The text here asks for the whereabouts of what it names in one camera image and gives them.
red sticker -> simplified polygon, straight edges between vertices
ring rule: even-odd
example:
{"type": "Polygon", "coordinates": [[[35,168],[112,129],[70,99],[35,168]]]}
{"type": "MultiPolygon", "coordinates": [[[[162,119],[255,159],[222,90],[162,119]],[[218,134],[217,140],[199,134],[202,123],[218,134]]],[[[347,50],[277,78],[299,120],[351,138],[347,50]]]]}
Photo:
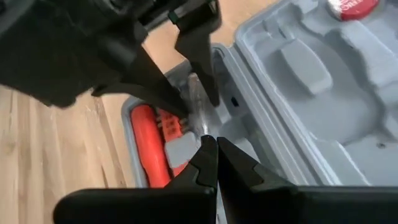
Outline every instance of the red sticker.
{"type": "Polygon", "coordinates": [[[369,15],[379,0],[328,0],[332,13],[342,21],[362,19],[369,15]]]}

gray plastic case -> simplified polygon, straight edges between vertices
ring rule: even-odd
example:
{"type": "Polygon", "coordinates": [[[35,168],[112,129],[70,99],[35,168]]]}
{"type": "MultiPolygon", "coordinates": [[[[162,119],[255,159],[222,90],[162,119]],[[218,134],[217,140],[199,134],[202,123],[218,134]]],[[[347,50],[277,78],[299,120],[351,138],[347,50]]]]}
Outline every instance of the gray plastic case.
{"type": "MultiPolygon", "coordinates": [[[[398,1],[341,22],[326,0],[284,0],[213,46],[221,104],[211,133],[298,185],[398,185],[398,1]]],[[[190,66],[167,76],[184,88],[190,66]]],[[[122,117],[135,180],[146,187],[122,117]]]]}

case lid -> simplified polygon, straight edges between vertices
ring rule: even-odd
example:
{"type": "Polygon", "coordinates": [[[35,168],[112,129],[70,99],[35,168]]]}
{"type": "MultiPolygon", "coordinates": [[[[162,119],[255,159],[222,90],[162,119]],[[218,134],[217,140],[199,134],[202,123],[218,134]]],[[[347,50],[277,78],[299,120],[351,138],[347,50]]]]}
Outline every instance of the case lid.
{"type": "Polygon", "coordinates": [[[230,51],[256,86],[241,91],[263,98],[257,121],[279,120],[269,138],[295,184],[398,185],[398,3],[343,1],[366,11],[345,21],[330,2],[283,0],[245,22],[230,51]]]}

orange handle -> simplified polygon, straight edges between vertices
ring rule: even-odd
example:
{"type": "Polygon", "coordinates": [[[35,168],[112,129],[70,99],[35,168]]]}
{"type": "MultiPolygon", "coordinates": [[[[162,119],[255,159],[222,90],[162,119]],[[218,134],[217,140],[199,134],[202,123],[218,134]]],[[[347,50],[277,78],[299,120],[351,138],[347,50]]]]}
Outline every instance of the orange handle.
{"type": "Polygon", "coordinates": [[[169,165],[154,110],[148,105],[134,108],[131,112],[131,123],[150,187],[164,187],[170,182],[169,165]]]}

wooden surface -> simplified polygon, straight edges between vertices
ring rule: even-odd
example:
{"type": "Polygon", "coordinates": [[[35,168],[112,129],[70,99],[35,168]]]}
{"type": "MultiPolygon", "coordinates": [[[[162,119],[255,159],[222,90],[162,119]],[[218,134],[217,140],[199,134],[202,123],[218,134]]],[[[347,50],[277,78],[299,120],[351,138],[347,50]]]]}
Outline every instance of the wooden surface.
{"type": "MultiPolygon", "coordinates": [[[[242,22],[276,0],[220,0],[222,27],[213,42],[229,45],[242,22]]],[[[163,72],[183,58],[170,23],[150,33],[149,54],[163,72]]],[[[72,191],[133,187],[121,122],[126,95],[84,94],[67,110],[0,86],[0,224],[52,223],[54,205],[72,191]]]]}

